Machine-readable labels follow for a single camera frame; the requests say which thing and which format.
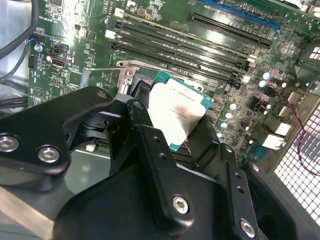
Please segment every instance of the hdmi port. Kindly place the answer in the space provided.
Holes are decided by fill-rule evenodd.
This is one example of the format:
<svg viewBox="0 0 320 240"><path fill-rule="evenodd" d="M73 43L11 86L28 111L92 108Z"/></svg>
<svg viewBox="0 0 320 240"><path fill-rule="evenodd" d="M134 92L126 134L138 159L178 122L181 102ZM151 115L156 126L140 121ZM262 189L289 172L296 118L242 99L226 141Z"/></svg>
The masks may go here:
<svg viewBox="0 0 320 240"><path fill-rule="evenodd" d="M66 62L53 58L51 61L52 65L57 66L59 68L64 68L66 66Z"/></svg>

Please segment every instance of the silver screw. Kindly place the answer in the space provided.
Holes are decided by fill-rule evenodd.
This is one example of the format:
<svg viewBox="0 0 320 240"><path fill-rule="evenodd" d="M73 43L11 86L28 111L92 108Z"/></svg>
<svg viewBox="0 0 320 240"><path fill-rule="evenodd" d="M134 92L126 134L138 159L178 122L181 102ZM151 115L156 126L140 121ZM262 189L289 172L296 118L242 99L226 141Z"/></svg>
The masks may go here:
<svg viewBox="0 0 320 240"><path fill-rule="evenodd" d="M36 50L38 53L41 53L42 52L42 50L43 50L43 47L39 44L39 43L37 43L36 45L34 45L34 50Z"/></svg>
<svg viewBox="0 0 320 240"><path fill-rule="evenodd" d="M100 98L103 98L103 99L106 99L108 96L103 92L103 91L99 91L97 93L97 95L100 97Z"/></svg>
<svg viewBox="0 0 320 240"><path fill-rule="evenodd" d="M259 172L259 167L255 164L252 164L252 168L256 171Z"/></svg>
<svg viewBox="0 0 320 240"><path fill-rule="evenodd" d="M172 199L173 207L181 214L186 214L188 212L188 203L180 196L175 196Z"/></svg>
<svg viewBox="0 0 320 240"><path fill-rule="evenodd" d="M0 136L0 152L12 152L16 150L19 145L19 140L13 136Z"/></svg>
<svg viewBox="0 0 320 240"><path fill-rule="evenodd" d="M241 226L241 229L248 235L249 238L255 237L255 230L247 220L242 218L240 220L240 226Z"/></svg>
<svg viewBox="0 0 320 240"><path fill-rule="evenodd" d="M229 153L232 153L232 148L231 147L229 147L228 145L224 145L224 147Z"/></svg>
<svg viewBox="0 0 320 240"><path fill-rule="evenodd" d="M38 158L46 163L54 163L60 158L60 152L50 146L43 147L38 152Z"/></svg>
<svg viewBox="0 0 320 240"><path fill-rule="evenodd" d="M126 74L128 77L133 77L133 76L134 76L134 71L132 71L132 70L127 70L127 71L125 72L125 74Z"/></svg>

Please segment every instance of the ram slot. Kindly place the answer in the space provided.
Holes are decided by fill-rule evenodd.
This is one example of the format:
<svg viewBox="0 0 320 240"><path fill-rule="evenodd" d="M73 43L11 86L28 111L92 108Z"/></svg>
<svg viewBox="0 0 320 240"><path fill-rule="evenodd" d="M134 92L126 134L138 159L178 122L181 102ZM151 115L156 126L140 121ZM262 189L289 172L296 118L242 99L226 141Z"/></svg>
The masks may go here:
<svg viewBox="0 0 320 240"><path fill-rule="evenodd" d="M196 13L192 13L191 20L192 23L197 24L199 26L205 27L207 29L213 30L215 32L233 37L235 39L243 40L244 43L249 43L252 45L259 46L261 48L270 49L272 45L272 41L259 37L257 35L248 33L246 31L237 29L233 26L229 26L222 22L210 19L205 16L201 16Z"/></svg>
<svg viewBox="0 0 320 240"><path fill-rule="evenodd" d="M237 51L235 49L231 49L231 48L228 48L226 46L214 43L212 41L200 38L198 36L191 35L191 34L188 34L188 33L185 33L185 32L181 32L181 31L177 31L177 30L174 30L174 29L172 29L170 27L160 25L158 23L146 20L144 18L133 16L133 15L131 15L129 13L126 13L126 12L123 12L123 15L128 19L136 20L138 22L141 22L141 24L143 24L143 25L152 26L153 28L158 28L160 30L163 30L163 31L166 31L166 32L170 32L170 33L176 34L178 36L183 36L184 38L196 41L196 42L201 43L201 44L208 45L208 46L210 46L212 48L218 49L219 51L225 51L227 53L234 54L234 55L237 55L237 56L241 56L241 57L244 57L244 58L248 57L248 55L245 54L245 53L242 53L242 52Z"/></svg>
<svg viewBox="0 0 320 240"><path fill-rule="evenodd" d="M231 65L231 66L233 66L235 68L238 68L238 69L241 69L244 66L244 62L242 62L240 59L239 60L235 60L233 58L225 56L227 54L220 55L220 54L216 54L216 53L213 53L213 52L209 52L209 51L206 51L204 49L198 48L196 45L189 45L186 41L180 41L180 40L177 40L177 39L174 39L174 38L168 38L168 37L166 37L165 35L163 35L163 34L161 34L159 32L155 33L155 32L148 31L146 29L141 29L141 28L138 28L138 27L132 27L132 26L127 25L127 24L121 24L120 26L121 26L120 29L125 30L125 31L129 31L129 33L131 33L131 35L141 34L143 36L148 36L148 37L151 37L151 38L155 38L155 39L167 42L169 44L173 44L173 45L185 48L186 50L196 52L196 53L201 54L201 55L203 55L205 57L212 58L214 60L220 61L222 63L225 63L226 65Z"/></svg>
<svg viewBox="0 0 320 240"><path fill-rule="evenodd" d="M281 29L281 26L276 24L276 23L273 23L273 22L270 22L268 20L265 20L265 19L262 19L260 17L257 17L257 16L253 16L249 13L246 13L244 11L240 11L236 8L233 8L231 6L227 6L227 5L224 5L224 4L221 4L219 2L216 2L215 0L199 0L200 2L204 3L204 4L208 4L210 6L213 6L217 9L221 9L229 14L233 14L237 17L240 17L240 18L243 18L243 19L246 19L246 20L249 20L255 24L259 24L259 25L262 25L262 26L265 26L267 28L270 28L272 30L275 30L275 31L279 31Z"/></svg>
<svg viewBox="0 0 320 240"><path fill-rule="evenodd" d="M128 40L128 41L131 41L131 42L134 42L134 43L137 43L137 44L141 44L141 45L145 45L145 46L148 46L148 47L151 47L153 49L156 49L156 50L159 50L159 51L162 51L162 52L165 52L165 53L168 53L168 54L171 54L171 55L175 55L177 57L180 57L182 59L185 59L195 65L198 66L198 68L201 69L201 65L203 66L206 66L208 68L213 68L217 71L221 71L221 72L224 72L226 74L232 74L234 71L228 67L224 67L224 66L221 66L221 65L218 65L218 64L214 64L212 62L207 62L207 61L204 61L204 60L201 60L201 59L195 59L195 58L192 58L192 56L190 55L186 55L186 54L183 54L181 52L177 52L175 50L172 50L170 48L164 48L163 45L155 45L155 41L143 41L139 38L136 38L136 37L132 37L132 36L122 36L123 40Z"/></svg>
<svg viewBox="0 0 320 240"><path fill-rule="evenodd" d="M166 57L163 57L161 55L152 53L150 51L146 51L146 50L142 50L141 48L136 48L133 47L132 45L128 45L125 43L119 43L119 42L115 42L112 46L113 49L115 50L120 50L120 51L124 51L127 53L133 53L133 54L137 54L137 55L141 55L141 56L145 56L147 58L159 61L162 64L168 65L168 69L172 69L172 68L178 68L182 71L185 71L187 73L192 73L192 74L197 74L197 75L201 75L203 77L215 80L215 81L219 81L219 82L224 82L227 84L233 84L235 82L238 82L236 79L234 79L233 77L223 77L219 74L215 74L212 72L205 72L202 71L196 67L192 67L190 65L184 65L183 63L180 62L175 62L172 61Z"/></svg>

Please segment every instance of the green circuit board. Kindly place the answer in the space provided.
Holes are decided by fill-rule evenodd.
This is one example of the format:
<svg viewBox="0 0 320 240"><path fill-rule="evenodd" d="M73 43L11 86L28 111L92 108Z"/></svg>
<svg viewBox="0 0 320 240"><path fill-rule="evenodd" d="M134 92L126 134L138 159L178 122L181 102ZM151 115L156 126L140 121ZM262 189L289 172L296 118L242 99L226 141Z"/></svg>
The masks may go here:
<svg viewBox="0 0 320 240"><path fill-rule="evenodd" d="M203 86L204 93L219 96L210 116L221 141L232 146L238 157L249 155L251 148L256 151L259 146L249 144L240 123L250 124L246 132L250 134L266 118L250 110L252 98L265 98L272 108L277 103L277 99L263 95L259 86L263 73L283 82L294 80L294 63L306 42L320 36L320 22L309 13L273 0L224 0L218 7L212 2L39 0L39 27L31 46L41 45L42 49L31 50L29 106L77 90L85 67L113 67L119 61L131 60L151 63L191 76ZM235 32L221 31L217 26L210 28L212 25L200 18L197 24L193 14L222 23L223 28L258 36L269 45L238 38ZM248 73L243 66L251 56L255 67ZM152 79L157 72L141 69L137 74ZM248 74L249 82L243 82ZM118 77L118 71L93 71L87 84L115 96ZM295 91L290 85L287 89ZM232 119L226 119L230 104L236 104L236 110ZM221 128L222 122L227 128Z"/></svg>

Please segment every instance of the red wire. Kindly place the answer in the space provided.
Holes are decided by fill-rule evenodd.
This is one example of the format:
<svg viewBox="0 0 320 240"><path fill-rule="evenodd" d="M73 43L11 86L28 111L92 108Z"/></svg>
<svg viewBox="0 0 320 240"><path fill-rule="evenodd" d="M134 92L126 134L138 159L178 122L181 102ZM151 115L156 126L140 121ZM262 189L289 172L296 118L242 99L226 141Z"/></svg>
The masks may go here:
<svg viewBox="0 0 320 240"><path fill-rule="evenodd" d="M288 103L289 107L290 107L291 110L293 111L293 115L294 115L295 118L298 120L298 122L299 122L299 124L300 124L300 126L301 126L302 134L301 134L301 136L300 136L298 145L297 145L297 147L296 147L296 151L297 151L297 154L298 154L298 159L299 159L299 162L300 162L301 166L302 166L305 170L307 170L309 174L311 174L311 175L313 175L313 176L315 176L315 177L320 177L320 174L319 174L319 173L316 173L316 172L313 172L313 171L309 170L309 169L305 166L305 164L304 164L304 162L303 162L303 160L302 160L302 156L301 156L301 155L302 155L302 153L301 153L301 144L303 143L304 138L305 138L305 136L306 136L306 134L307 134L307 132L306 132L306 130L305 130L304 124L302 123L302 121L301 121L298 113L296 112L296 110L295 110L295 108L292 106L292 104L291 104L279 91L277 91L274 87L273 87L273 89L274 89L275 93L279 96L280 99L282 99L282 100L284 100L284 101L286 101L286 102Z"/></svg>

